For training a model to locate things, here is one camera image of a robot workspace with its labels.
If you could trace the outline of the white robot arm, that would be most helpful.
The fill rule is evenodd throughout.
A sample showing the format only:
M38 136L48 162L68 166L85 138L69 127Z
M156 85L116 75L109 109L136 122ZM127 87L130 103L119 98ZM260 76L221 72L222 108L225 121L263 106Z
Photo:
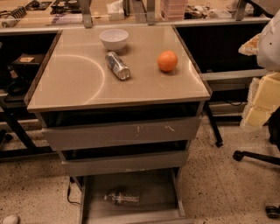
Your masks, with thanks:
M255 129L262 127L280 107L280 10L262 32L243 44L238 52L255 55L257 65L268 71L250 83L248 103L241 116L242 127Z

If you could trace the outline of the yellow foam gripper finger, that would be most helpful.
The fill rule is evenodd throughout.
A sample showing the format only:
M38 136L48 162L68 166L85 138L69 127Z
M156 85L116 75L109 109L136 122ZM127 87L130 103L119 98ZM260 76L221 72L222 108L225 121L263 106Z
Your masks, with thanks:
M260 35L256 34L253 38L248 40L245 44L241 45L238 49L238 53L252 56L258 54L258 42L259 42Z
M243 128L260 128L280 107L280 73L254 78L248 90L247 105L241 116Z

